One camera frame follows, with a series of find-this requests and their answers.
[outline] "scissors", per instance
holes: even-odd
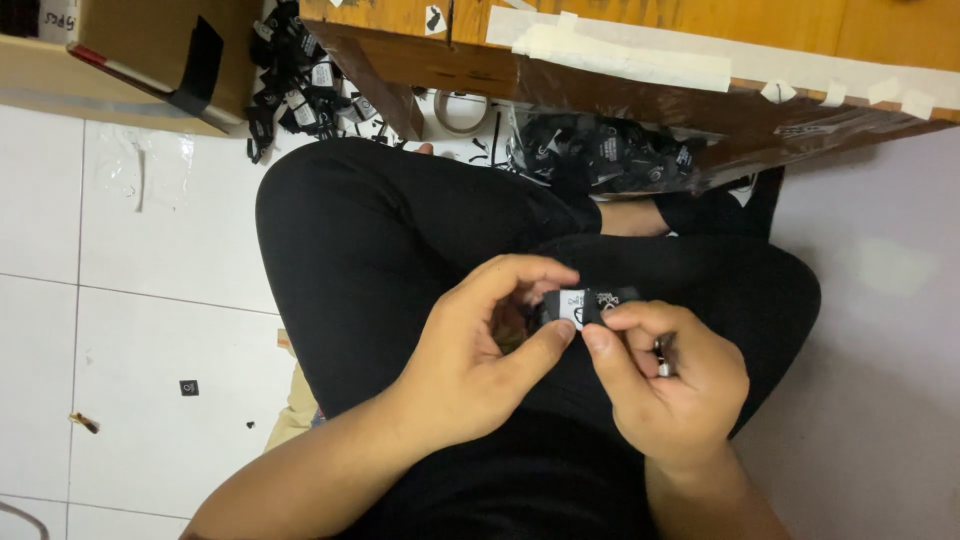
[[[674,338],[677,337],[677,333],[674,331],[669,331],[663,335],[654,339],[654,350],[653,354],[657,357],[657,375],[660,377],[673,377],[677,375],[677,366],[674,365],[672,361],[667,357],[669,354]]]

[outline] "hand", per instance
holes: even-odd
[[[407,428],[431,451],[490,434],[560,359],[576,329],[554,321],[504,356],[492,338],[500,320],[522,321],[518,308],[580,280],[551,258],[500,256],[444,294],[420,342],[385,394]]]
[[[726,447],[750,382],[743,355],[693,313],[663,302],[630,302],[587,325],[593,368],[610,395],[620,433],[663,469],[697,466]],[[614,331],[622,331],[624,342]],[[657,377],[654,339],[677,335],[677,377]]]

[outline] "black shirt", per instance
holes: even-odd
[[[643,456],[564,417],[520,409],[416,464],[339,538],[658,538]]]

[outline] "wooden table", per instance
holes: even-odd
[[[806,53],[960,72],[960,2],[955,0],[531,0],[539,12],[721,37]],[[424,35],[429,6],[445,10],[446,32]],[[503,0],[301,0],[300,16],[331,57],[397,134],[419,140],[423,117],[410,86],[486,95],[579,111],[625,111],[637,120],[727,135],[697,157],[704,169],[738,174],[747,162],[767,166],[814,153],[918,135],[960,122],[960,111],[936,109],[928,122],[906,121],[899,103],[848,98],[818,107],[822,91],[774,104],[766,81],[732,79],[719,93],[592,73],[515,55],[486,42],[492,6]],[[900,122],[885,133],[863,130],[819,148],[784,146],[775,135],[791,122],[829,119],[851,110]]]

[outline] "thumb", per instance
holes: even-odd
[[[656,399],[627,348],[612,330],[590,324],[584,327],[583,335],[593,358],[593,369],[614,405]]]
[[[517,383],[523,386],[524,393],[528,392],[557,365],[576,334],[577,329],[570,321],[553,321],[524,341],[516,351],[504,356],[500,363],[515,373]]]

